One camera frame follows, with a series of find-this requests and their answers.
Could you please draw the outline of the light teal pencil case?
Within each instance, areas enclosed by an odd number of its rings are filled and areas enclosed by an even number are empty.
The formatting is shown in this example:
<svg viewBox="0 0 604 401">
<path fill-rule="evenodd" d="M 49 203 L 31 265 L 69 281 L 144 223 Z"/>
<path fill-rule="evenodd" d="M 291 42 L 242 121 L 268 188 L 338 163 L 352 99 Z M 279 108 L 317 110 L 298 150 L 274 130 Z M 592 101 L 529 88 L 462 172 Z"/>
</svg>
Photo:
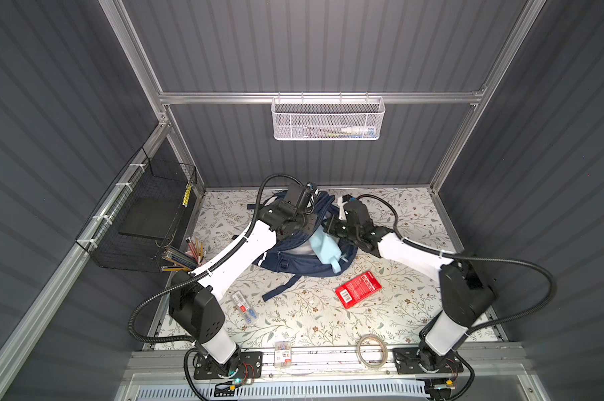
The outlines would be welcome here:
<svg viewBox="0 0 604 401">
<path fill-rule="evenodd" d="M 342 252 L 338 243 L 327 234 L 323 227 L 318 227 L 310 237 L 310 246 L 318 259 L 326 265 L 330 265 L 332 272 L 339 275 L 342 272 L 340 260 Z"/>
</svg>

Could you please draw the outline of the navy blue student backpack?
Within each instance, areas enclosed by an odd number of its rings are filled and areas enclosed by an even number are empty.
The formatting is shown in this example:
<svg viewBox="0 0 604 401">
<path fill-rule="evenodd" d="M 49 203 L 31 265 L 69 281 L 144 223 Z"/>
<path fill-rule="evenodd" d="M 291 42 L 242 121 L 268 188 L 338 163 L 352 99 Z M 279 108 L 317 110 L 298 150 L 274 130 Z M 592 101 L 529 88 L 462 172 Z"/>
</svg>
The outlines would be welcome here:
<svg viewBox="0 0 604 401">
<path fill-rule="evenodd" d="M 318 227 L 323 227 L 322 223 L 338 214 L 338 207 L 333 202 L 335 196 L 328 194 L 326 191 L 320 192 L 319 199 L 315 203 L 315 213 L 317 214 L 317 223 L 315 230 Z M 310 246 L 310 237 L 305 235 L 296 235 L 285 238 L 275 244 L 266 252 L 260 254 L 254 264 L 270 272 L 285 273 L 290 275 L 288 282 L 275 287 L 262 296 L 265 302 L 277 297 L 282 292 L 293 287 L 298 280 L 303 277 L 338 277 L 343 272 L 348 270 L 355 260 L 358 248 L 346 240 L 334 237 L 342 252 L 340 265 L 342 272 L 339 275 L 332 272 L 331 266 L 323 264 L 315 255 Z"/>
</svg>

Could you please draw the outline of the red calculator package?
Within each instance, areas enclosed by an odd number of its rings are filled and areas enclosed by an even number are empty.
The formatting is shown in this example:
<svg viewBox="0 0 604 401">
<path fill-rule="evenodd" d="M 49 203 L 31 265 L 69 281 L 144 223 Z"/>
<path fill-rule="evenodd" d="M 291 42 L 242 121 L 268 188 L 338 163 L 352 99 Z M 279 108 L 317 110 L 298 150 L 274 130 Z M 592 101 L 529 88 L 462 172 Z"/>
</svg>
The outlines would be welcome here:
<svg viewBox="0 0 604 401">
<path fill-rule="evenodd" d="M 337 287 L 335 295 L 345 309 L 351 309 L 381 289 L 380 282 L 367 271 Z"/>
</svg>

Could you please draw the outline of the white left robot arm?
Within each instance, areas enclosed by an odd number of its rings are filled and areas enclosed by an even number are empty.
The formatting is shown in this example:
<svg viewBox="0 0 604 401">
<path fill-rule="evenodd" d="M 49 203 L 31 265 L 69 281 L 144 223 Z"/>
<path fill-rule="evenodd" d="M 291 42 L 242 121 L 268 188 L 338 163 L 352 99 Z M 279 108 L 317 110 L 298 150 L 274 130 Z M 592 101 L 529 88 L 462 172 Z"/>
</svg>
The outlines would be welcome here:
<svg viewBox="0 0 604 401">
<path fill-rule="evenodd" d="M 243 272 L 277 242 L 315 227 L 317 186 L 294 182 L 282 198 L 261 202 L 256 197 L 250 224 L 218 256 L 190 274 L 175 276 L 168 314 L 188 334 L 186 341 L 203 350 L 219 365 L 239 358 L 239 346 L 223 324 L 225 314 L 219 301 Z"/>
</svg>

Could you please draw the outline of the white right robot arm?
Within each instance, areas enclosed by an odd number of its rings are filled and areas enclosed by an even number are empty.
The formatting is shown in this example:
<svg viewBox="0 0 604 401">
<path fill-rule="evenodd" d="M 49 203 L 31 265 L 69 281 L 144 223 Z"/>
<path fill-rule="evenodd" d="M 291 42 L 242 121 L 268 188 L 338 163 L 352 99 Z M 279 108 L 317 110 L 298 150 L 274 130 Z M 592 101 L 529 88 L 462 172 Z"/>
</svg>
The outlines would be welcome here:
<svg viewBox="0 0 604 401">
<path fill-rule="evenodd" d="M 324 224 L 325 230 L 362 252 L 409 267 L 440 288 L 442 310 L 426 328 L 419 356 L 434 363 L 445 359 L 471 335 L 474 323 L 494 302 L 493 290 L 469 259 L 412 242 L 397 227 L 376 225 L 363 198 L 342 197 L 337 202 L 338 216 Z"/>
</svg>

